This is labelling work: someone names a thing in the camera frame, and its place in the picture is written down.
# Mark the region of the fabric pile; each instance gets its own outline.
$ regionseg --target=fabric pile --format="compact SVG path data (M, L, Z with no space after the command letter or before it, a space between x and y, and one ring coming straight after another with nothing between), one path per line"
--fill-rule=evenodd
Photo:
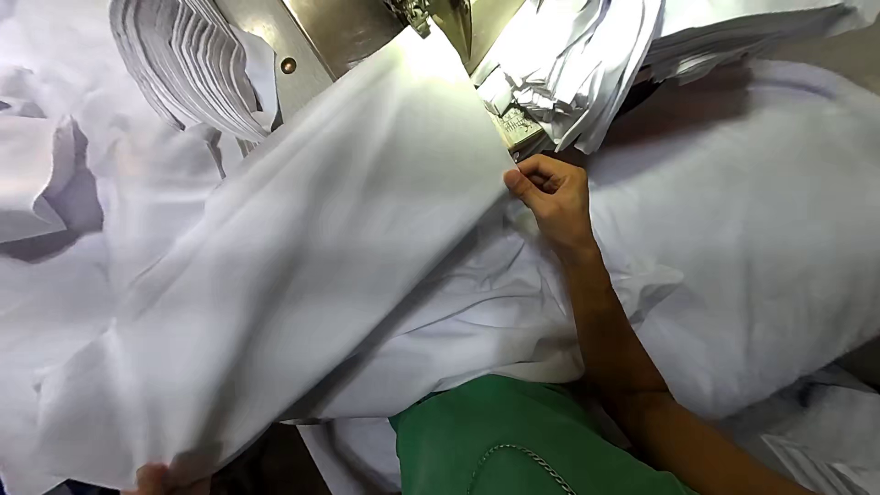
M645 64L655 80L693 81L781 41L870 26L878 13L877 0L665 0L663 27Z
M642 65L660 0L526 0L472 75L487 108L528 110L556 149L595 151Z
M472 75L490 112L516 103L556 151L602 144L640 69L683 82L805 36L869 26L877 0L526 0Z
M0 109L37 119L0 146L40 172L0 208L41 196L65 227L0 243L11 495L129 488L144 462L203 476L280 418L581 372L555 259L443 36L405 31L247 159L154 111L106 0L16 2L0 46ZM730 414L877 335L879 115L846 80L755 63L660 88L612 130L592 227L690 409Z
M275 81L268 81L272 98L259 105L245 73L242 41L250 35L234 33L214 2L113 0L110 26L128 72L163 120L179 129L204 122L252 143L268 136Z

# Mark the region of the metal surface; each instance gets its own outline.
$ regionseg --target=metal surface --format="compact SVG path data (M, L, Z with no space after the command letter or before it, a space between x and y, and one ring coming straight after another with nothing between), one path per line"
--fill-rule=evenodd
M403 29L382 0L275 1L287 7L333 78L341 77Z
M230 24L260 36L275 50L275 82L285 118L333 83L281 0L216 0L216 5ZM287 57L295 61L290 74L280 64Z
M430 8L434 21L458 51L461 62L467 63L471 59L473 32L470 0L431 0Z
M465 63L468 74L477 68L523 3L524 0L472 0L471 59Z

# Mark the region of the sewing machine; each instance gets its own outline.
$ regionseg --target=sewing machine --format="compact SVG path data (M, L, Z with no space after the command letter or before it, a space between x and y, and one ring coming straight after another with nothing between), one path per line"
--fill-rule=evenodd
M275 81L283 115L305 103L382 48L405 26L422 37L428 18L449 38L468 73L524 0L216 0L226 19L277 53ZM540 133L518 108L492 115L508 148Z

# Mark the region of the metal plate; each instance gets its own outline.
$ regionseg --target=metal plate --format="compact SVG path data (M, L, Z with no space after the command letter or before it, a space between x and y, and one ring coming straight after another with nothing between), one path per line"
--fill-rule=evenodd
M275 50L275 82L285 117L290 118L333 83L281 0L216 0L216 4L230 24L260 36ZM290 74L281 68L287 57L296 61Z
M382 0L276 1L283 1L333 78L340 78L403 30Z

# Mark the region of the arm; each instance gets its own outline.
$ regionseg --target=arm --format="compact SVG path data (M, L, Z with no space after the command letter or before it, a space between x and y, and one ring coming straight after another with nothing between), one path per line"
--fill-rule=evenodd
M584 170L538 155L509 170L504 183L534 212L562 263L584 379L650 463L702 495L809 494L675 402L629 326L602 263Z

